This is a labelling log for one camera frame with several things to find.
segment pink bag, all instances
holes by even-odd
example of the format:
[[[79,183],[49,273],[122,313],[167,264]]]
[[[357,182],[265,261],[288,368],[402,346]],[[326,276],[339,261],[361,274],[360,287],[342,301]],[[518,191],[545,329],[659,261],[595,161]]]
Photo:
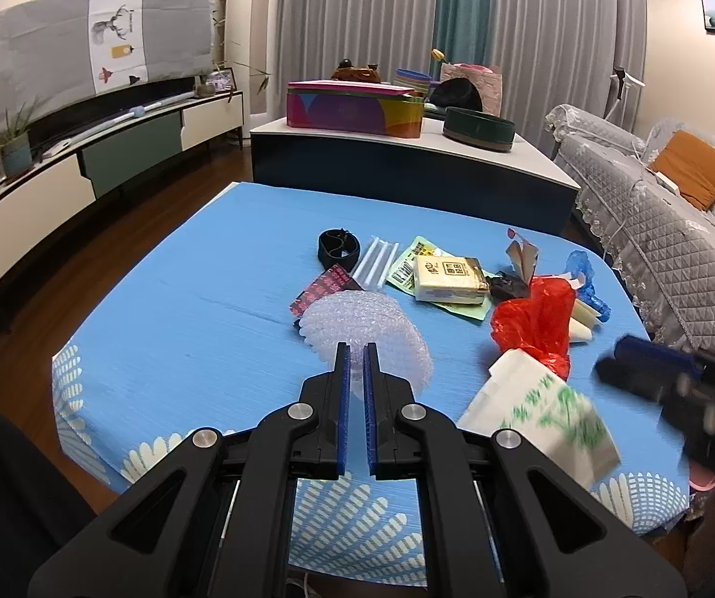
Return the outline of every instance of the pink bag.
[[[502,111],[502,75],[498,67],[468,65],[466,63],[441,63],[440,80],[468,79],[482,99],[482,111],[500,116]]]

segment tissue pack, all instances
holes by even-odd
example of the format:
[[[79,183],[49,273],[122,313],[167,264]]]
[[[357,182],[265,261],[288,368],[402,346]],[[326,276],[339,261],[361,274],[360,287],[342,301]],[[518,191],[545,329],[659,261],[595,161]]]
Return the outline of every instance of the tissue pack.
[[[476,258],[416,256],[413,293],[419,301],[483,303],[490,287]]]

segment blue plastic bag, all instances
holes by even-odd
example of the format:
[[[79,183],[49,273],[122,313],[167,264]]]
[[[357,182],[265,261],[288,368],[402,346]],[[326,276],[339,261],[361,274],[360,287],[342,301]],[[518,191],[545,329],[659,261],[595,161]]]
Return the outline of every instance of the blue plastic bag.
[[[576,291],[576,298],[598,312],[600,314],[598,320],[602,323],[610,319],[610,306],[596,297],[596,291],[593,288],[593,266],[590,264],[587,252],[582,249],[571,252],[565,263],[565,271],[570,273],[574,279],[578,278],[580,274],[585,277],[585,284]]]

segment white paper bag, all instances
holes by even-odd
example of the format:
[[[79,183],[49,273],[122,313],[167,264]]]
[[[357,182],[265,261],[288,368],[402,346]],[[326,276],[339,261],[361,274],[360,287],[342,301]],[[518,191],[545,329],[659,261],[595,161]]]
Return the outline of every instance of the white paper bag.
[[[618,467],[618,449],[590,400],[536,359],[507,351],[490,374],[457,422],[460,429],[486,436],[519,431],[585,489]]]

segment green print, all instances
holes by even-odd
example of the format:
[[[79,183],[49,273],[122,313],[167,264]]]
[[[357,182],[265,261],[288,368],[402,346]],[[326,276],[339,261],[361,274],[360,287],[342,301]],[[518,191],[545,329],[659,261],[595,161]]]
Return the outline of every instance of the green print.
[[[581,417],[580,396],[570,387],[564,387],[557,394],[558,415],[551,411],[541,416],[539,427],[556,427],[563,436],[580,449],[595,449],[606,434],[606,429],[598,418]]]
[[[537,389],[532,389],[529,393],[527,393],[526,397],[524,398],[532,407],[537,407],[538,403],[540,402],[540,391]]]
[[[523,423],[529,420],[529,410],[521,405],[520,407],[513,407],[512,409],[512,419],[513,422]]]

